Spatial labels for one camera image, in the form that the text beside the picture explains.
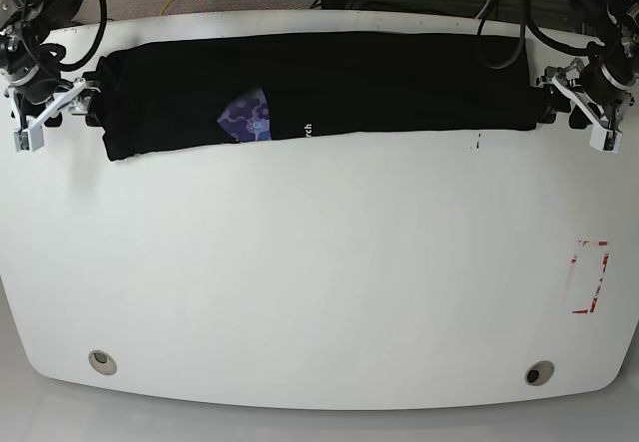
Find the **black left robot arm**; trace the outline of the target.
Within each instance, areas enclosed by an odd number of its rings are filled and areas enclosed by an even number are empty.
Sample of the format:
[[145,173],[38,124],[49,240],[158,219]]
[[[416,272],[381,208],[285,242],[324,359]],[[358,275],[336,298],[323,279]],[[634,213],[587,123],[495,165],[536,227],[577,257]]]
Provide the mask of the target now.
[[[477,15],[476,35],[481,38],[487,15],[499,0],[487,0]],[[568,0],[570,8],[599,39],[585,47],[562,43],[537,25],[532,0],[518,0],[519,34],[512,56],[502,62],[482,62],[504,70],[523,53],[525,32],[530,31],[547,47],[571,56],[567,67],[548,67],[541,77],[541,106],[531,117],[514,121],[508,115],[491,127],[505,131],[531,131],[539,123],[552,123],[557,113],[568,113],[573,128],[591,127],[606,143],[620,139],[620,125],[633,104],[631,89],[638,78],[638,0]]]

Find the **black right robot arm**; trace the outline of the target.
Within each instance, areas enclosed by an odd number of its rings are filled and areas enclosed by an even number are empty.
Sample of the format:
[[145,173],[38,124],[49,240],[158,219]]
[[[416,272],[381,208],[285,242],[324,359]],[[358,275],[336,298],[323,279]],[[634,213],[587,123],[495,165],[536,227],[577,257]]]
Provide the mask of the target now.
[[69,26],[83,0],[2,0],[1,74],[9,83],[5,96],[14,100],[13,116],[25,131],[34,110],[57,94],[68,95],[73,84],[62,78],[84,67],[97,53],[108,22],[106,0],[98,0],[100,19],[92,45],[73,63],[65,63],[66,49],[46,43],[51,31]]

